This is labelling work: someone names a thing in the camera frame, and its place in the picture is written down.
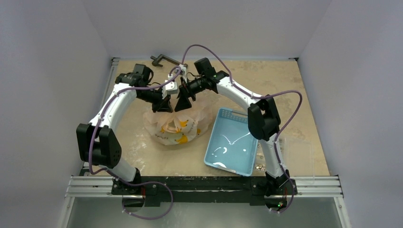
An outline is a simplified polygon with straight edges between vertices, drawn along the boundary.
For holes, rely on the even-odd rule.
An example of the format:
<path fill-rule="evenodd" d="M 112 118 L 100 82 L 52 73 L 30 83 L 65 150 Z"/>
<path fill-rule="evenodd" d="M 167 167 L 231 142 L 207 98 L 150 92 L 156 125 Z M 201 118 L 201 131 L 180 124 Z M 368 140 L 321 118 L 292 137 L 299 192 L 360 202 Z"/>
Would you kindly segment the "orange banana print plastic bag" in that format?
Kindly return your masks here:
<path fill-rule="evenodd" d="M 144 127 L 151 138 L 163 145 L 188 143 L 203 135 L 212 123 L 212 106 L 207 100 L 192 103 L 190 109 L 178 112 L 143 114 Z"/>

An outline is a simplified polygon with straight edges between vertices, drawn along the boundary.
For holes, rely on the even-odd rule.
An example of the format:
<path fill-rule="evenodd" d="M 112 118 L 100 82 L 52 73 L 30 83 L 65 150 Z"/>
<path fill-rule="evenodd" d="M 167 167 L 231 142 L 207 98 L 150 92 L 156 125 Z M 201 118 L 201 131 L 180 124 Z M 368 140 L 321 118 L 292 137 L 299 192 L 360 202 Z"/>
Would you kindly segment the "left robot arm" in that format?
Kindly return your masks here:
<path fill-rule="evenodd" d="M 170 97 L 163 94 L 162 87 L 151 86 L 153 76 L 153 70 L 143 64 L 135 64 L 132 72 L 120 74 L 98 114 L 76 129 L 80 159 L 90 167 L 99 166 L 101 171 L 119 178 L 129 194 L 141 190 L 141 176 L 137 168 L 122 158 L 115 129 L 135 99 L 150 103 L 153 112 L 173 112 Z"/>

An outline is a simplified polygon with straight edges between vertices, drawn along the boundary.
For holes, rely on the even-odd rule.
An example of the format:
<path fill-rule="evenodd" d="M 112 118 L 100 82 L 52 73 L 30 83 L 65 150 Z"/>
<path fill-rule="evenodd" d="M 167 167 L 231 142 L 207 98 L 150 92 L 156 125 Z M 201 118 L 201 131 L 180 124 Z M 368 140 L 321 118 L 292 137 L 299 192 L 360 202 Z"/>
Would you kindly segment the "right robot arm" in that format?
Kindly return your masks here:
<path fill-rule="evenodd" d="M 254 98 L 252 92 L 236 83 L 224 71 L 216 71 L 208 58 L 194 62 L 199 77 L 187 82 L 183 77 L 179 86 L 176 112 L 192 107 L 196 94 L 211 90 L 227 97 L 247 111 L 248 129 L 259 140 L 267 165 L 267 188 L 272 193 L 279 193 L 287 184 L 295 189 L 295 184 L 283 163 L 278 142 L 281 119 L 272 97 Z"/>

